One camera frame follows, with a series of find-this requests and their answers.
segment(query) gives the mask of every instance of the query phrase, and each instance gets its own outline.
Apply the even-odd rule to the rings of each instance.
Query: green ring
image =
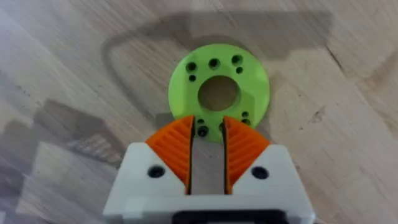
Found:
[[[241,56],[239,63],[232,63],[234,55]],[[210,68],[209,61],[213,58],[218,59],[219,65]],[[196,64],[192,71],[188,69],[190,62]],[[243,68],[239,74],[238,67]],[[189,76],[193,74],[196,79],[190,81]],[[198,100],[200,86],[216,75],[232,78],[239,87],[235,102],[222,111],[208,110]],[[203,125],[209,128],[204,139],[211,142],[222,141],[219,126],[224,115],[242,120],[242,113],[247,111],[250,126],[255,127],[266,113],[268,102],[269,81],[260,61],[246,50],[228,44],[210,44],[195,49],[177,65],[169,83],[169,105],[174,118],[193,114],[195,121],[203,119]],[[200,126],[195,125],[196,133]]]

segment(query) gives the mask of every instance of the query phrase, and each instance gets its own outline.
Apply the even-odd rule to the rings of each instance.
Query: black component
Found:
[[[200,126],[198,128],[198,135],[200,137],[205,137],[207,133],[209,133],[209,128],[207,128],[207,126]]]
[[[149,168],[148,176],[152,177],[152,178],[159,178],[159,177],[162,177],[165,172],[166,172],[166,170],[162,166],[154,165]]]
[[[228,176],[227,176],[227,162],[226,162],[226,127],[225,127],[225,123],[224,120],[223,122],[220,124],[219,128],[221,129],[221,133],[223,134],[223,145],[224,145],[224,194],[228,194],[228,189],[227,189],[227,180],[228,180]]]
[[[243,111],[242,117],[247,118],[249,116],[249,113],[247,111]]]
[[[268,170],[264,167],[253,167],[251,169],[251,174],[260,180],[265,180],[269,177]]]
[[[211,69],[216,69],[216,68],[218,67],[219,64],[220,64],[220,61],[219,61],[217,58],[212,58],[212,59],[209,61],[209,67],[210,67]]]
[[[243,68],[242,67],[236,68],[236,73],[240,74],[242,72],[243,72]]]
[[[188,65],[187,65],[187,71],[188,72],[193,72],[193,71],[195,71],[197,69],[197,65],[195,64],[195,62],[190,62]]]
[[[192,193],[192,145],[193,145],[193,137],[195,137],[195,118],[192,121],[192,128],[191,128],[191,136],[189,142],[189,181],[187,187],[187,195]]]
[[[208,222],[254,222],[257,224],[289,224],[286,213],[273,210],[182,211],[173,215],[172,224]]]
[[[243,119],[242,122],[245,123],[245,124],[247,124],[247,125],[250,125],[250,120],[247,119],[247,118]]]
[[[195,75],[190,75],[190,76],[189,76],[189,80],[190,80],[191,82],[194,82],[196,79],[197,79],[197,77],[196,77]]]

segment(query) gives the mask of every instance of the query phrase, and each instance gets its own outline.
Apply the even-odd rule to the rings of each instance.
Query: wood grain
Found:
[[[293,157],[320,223],[398,223],[398,2],[0,1],[0,220],[103,223],[126,146],[167,122],[203,44],[267,69],[258,130]],[[195,145],[213,194],[221,148]]]

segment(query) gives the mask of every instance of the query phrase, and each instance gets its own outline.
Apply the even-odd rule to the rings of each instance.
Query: mounting hole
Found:
[[[265,180],[269,177],[268,170],[264,167],[253,167],[251,169],[251,174],[260,180]]]
[[[151,166],[148,170],[148,176],[151,178],[159,178],[164,175],[166,170],[160,165]]]
[[[242,72],[243,72],[243,68],[242,67],[236,68],[236,73],[240,74]]]
[[[194,72],[197,69],[197,65],[195,64],[195,62],[190,62],[187,64],[187,72]]]
[[[221,124],[218,126],[218,129],[222,132],[224,128],[224,122],[221,122]]]
[[[198,135],[200,137],[205,137],[209,133],[209,128],[207,126],[200,126],[198,128]]]
[[[191,82],[194,82],[196,79],[197,79],[197,77],[196,77],[195,75],[190,75],[190,76],[189,76],[189,80],[190,80]]]
[[[242,55],[234,55],[234,56],[232,56],[231,62],[232,62],[233,65],[239,66],[239,65],[242,64],[242,61],[243,61]]]
[[[217,58],[212,58],[209,61],[209,68],[211,69],[217,69],[220,65],[220,61]]]
[[[249,119],[246,119],[246,118],[245,118],[245,119],[242,120],[242,122],[245,123],[245,124],[247,124],[247,125],[250,125],[250,120],[249,120]]]
[[[247,118],[249,116],[249,113],[247,111],[242,112],[242,117]]]
[[[230,77],[217,75],[207,79],[199,88],[198,100],[202,107],[211,111],[222,111],[237,101],[240,94],[238,84]]]

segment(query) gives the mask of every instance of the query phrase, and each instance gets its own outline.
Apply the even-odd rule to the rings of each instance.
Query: center hole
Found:
[[[202,84],[199,88],[198,99],[206,109],[221,111],[235,102],[238,93],[238,84],[232,78],[217,75]]]

